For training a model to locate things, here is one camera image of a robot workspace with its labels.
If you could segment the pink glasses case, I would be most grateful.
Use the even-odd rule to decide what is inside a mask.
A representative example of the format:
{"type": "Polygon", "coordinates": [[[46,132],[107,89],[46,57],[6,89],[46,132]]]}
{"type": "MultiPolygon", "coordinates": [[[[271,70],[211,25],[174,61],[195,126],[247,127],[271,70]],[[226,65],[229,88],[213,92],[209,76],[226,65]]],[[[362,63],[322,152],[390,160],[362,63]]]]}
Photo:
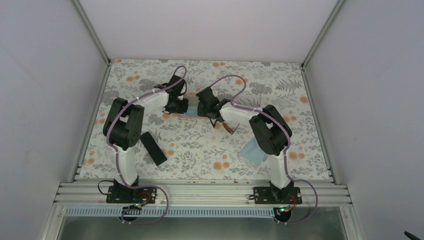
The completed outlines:
{"type": "MultiPolygon", "coordinates": [[[[199,105],[199,100],[196,97],[195,93],[188,93],[186,95],[184,95],[183,97],[184,100],[188,100],[188,106],[197,106],[199,105]]],[[[198,117],[188,117],[188,116],[184,116],[184,113],[181,115],[181,118],[199,118],[198,117]]]]}

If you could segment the light blue cleaning cloth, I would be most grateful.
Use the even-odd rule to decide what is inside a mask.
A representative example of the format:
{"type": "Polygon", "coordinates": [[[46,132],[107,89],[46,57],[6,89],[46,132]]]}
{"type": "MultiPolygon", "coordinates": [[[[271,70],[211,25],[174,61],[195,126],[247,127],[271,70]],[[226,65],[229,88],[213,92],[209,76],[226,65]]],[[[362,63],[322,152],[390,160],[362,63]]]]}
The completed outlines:
{"type": "Polygon", "coordinates": [[[184,113],[185,117],[198,117],[198,107],[188,106],[187,112],[184,113]]]}

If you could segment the brown sunglasses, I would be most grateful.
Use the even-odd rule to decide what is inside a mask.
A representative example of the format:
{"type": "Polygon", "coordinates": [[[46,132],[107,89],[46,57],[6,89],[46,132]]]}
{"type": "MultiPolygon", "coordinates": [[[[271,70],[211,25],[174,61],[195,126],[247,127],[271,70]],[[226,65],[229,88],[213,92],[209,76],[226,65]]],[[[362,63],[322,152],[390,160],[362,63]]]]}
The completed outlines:
{"type": "Polygon", "coordinates": [[[230,135],[233,135],[239,128],[240,124],[225,121],[222,123],[222,126],[230,135]]]}

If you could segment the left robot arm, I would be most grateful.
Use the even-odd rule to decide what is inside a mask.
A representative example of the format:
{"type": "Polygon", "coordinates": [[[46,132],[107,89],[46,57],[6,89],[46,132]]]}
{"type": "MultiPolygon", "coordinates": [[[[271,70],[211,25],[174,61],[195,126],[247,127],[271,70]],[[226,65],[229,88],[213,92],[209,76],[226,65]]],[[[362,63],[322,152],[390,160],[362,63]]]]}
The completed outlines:
{"type": "Polygon", "coordinates": [[[110,107],[103,126],[103,135],[107,144],[115,149],[117,176],[111,188],[112,194],[131,203],[139,197],[139,177],[136,171],[134,147],[141,142],[156,166],[167,157],[152,135],[142,132],[146,114],[163,108],[168,114],[183,114],[188,110],[185,94],[187,83],[182,76],[173,75],[169,82],[156,85],[151,91],[128,101],[116,98],[110,107]]]}

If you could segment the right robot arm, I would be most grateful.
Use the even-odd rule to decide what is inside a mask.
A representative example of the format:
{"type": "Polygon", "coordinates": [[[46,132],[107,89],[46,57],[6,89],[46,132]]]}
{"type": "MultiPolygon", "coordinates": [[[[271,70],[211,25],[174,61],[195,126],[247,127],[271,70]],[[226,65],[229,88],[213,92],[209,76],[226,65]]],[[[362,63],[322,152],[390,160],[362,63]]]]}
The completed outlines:
{"type": "Polygon", "coordinates": [[[273,105],[254,108],[219,100],[210,87],[196,94],[197,115],[216,122],[236,122],[250,126],[259,148],[268,155],[270,168],[270,196],[278,204],[290,197],[294,181],[288,174],[287,149],[291,145],[292,131],[273,105]]]}

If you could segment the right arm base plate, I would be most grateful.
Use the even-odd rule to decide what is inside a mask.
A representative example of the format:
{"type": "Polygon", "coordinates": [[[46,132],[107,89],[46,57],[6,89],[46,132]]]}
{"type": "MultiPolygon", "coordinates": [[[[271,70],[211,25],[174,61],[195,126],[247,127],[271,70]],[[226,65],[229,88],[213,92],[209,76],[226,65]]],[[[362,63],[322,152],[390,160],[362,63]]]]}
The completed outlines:
{"type": "Polygon", "coordinates": [[[303,203],[299,187],[293,187],[287,195],[279,196],[277,199],[270,187],[257,186],[253,188],[253,193],[248,196],[248,199],[253,200],[256,205],[301,205],[303,203]]]}

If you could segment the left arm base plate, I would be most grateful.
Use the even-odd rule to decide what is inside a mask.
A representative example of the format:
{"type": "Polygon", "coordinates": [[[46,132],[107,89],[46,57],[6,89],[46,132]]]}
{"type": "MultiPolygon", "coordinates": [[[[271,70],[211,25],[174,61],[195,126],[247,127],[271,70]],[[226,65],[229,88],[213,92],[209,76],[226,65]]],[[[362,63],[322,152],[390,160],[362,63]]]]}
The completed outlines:
{"type": "Polygon", "coordinates": [[[131,189],[125,186],[110,186],[105,201],[108,204],[154,204],[157,191],[156,187],[131,189]]]}

